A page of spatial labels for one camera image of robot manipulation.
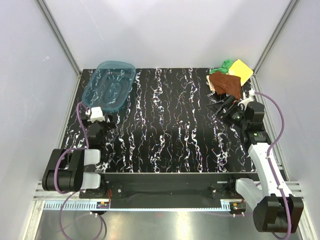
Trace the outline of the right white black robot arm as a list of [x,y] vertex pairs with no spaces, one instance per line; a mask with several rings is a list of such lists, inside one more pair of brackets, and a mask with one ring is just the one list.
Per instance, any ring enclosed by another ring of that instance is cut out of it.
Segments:
[[253,223],[261,233],[296,232],[304,203],[287,186],[272,153],[273,144],[264,127],[265,106],[248,97],[242,101],[228,96],[215,112],[218,120],[240,130],[242,144],[256,168],[259,185],[240,178],[227,185],[232,198],[243,197],[253,210]]

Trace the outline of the brown towel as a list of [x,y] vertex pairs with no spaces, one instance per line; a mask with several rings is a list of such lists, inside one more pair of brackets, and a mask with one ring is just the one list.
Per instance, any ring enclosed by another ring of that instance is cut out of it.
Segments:
[[236,100],[242,97],[241,78],[238,76],[217,71],[209,76],[209,81],[218,95],[232,95]]

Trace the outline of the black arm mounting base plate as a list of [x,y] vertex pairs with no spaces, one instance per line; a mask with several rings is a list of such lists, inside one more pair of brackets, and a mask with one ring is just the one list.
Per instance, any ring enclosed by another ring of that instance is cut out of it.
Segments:
[[101,173],[102,184],[112,192],[112,199],[132,196],[208,195],[223,191],[222,185],[234,185],[240,178],[258,181],[255,172],[205,173]]

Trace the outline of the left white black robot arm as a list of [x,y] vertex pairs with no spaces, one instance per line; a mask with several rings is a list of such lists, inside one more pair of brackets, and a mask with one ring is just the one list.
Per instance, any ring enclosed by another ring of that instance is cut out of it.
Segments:
[[42,188],[45,191],[58,188],[63,193],[90,189],[95,197],[103,198],[108,193],[107,184],[101,181],[98,174],[86,174],[85,166],[101,162],[104,139],[116,123],[111,115],[105,121],[91,122],[83,118],[82,123],[86,128],[89,149],[53,149],[42,177]]

